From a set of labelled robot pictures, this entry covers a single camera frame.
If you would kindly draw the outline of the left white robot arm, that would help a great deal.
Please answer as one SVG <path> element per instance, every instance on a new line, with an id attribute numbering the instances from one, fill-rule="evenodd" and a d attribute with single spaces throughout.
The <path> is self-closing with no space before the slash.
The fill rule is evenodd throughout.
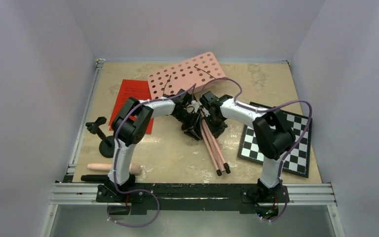
<path id="1" fill-rule="evenodd" d="M 187 135 L 200 139 L 201 115 L 193 108 L 189 110 L 192 97 L 187 92 L 153 100 L 138 100 L 130 97 L 112 123 L 114 131 L 114 159 L 106 182 L 108 195 L 116 202 L 126 199 L 135 176 L 130 174 L 129 165 L 136 145 L 143 139 L 152 118 L 172 116 L 182 123 Z"/>

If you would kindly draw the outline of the pink tripod music stand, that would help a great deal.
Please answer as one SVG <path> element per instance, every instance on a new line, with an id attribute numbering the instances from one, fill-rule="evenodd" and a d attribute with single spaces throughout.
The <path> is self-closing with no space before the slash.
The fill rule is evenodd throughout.
<path id="1" fill-rule="evenodd" d="M 217 58 L 212 52 L 206 52 L 180 63 L 164 67 L 148 74 L 147 81 L 152 99 L 162 96 L 172 96 L 187 92 L 192 100 L 200 102 L 195 93 L 205 91 L 209 86 L 215 84 L 214 79 L 225 77 Z M 217 138 L 215 138 L 207 127 L 204 120 L 207 117 L 207 110 L 200 102 L 198 110 L 201 115 L 200 127 L 202 141 L 204 142 L 208 154 L 213 162 L 218 176 L 224 173 L 229 174 L 230 168 L 220 149 Z"/>

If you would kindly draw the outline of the black microphone stand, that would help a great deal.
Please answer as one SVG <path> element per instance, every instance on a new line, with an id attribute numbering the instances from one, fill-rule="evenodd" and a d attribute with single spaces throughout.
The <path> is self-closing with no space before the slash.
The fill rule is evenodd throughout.
<path id="1" fill-rule="evenodd" d="M 85 126 L 91 134 L 96 134 L 101 139 L 99 144 L 100 154 L 105 158 L 112 158 L 114 156 L 114 137 L 112 135 L 106 136 L 100 128 L 106 121 L 105 117 L 98 117 L 94 122 L 86 122 Z"/>

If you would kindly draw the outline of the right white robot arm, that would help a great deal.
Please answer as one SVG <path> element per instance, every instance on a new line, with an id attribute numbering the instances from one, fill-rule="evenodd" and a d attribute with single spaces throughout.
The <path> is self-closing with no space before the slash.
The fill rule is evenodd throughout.
<path id="1" fill-rule="evenodd" d="M 257 145 L 264 155 L 257 194 L 264 201 L 275 197 L 276 187 L 280 185 L 282 155 L 287 154 L 296 141 L 285 114 L 276 107 L 268 111 L 239 103 L 226 94 L 217 97 L 210 91 L 200 97 L 200 102 L 208 112 L 204 120 L 215 138 L 227 128 L 226 119 L 238 121 L 254 129 Z"/>

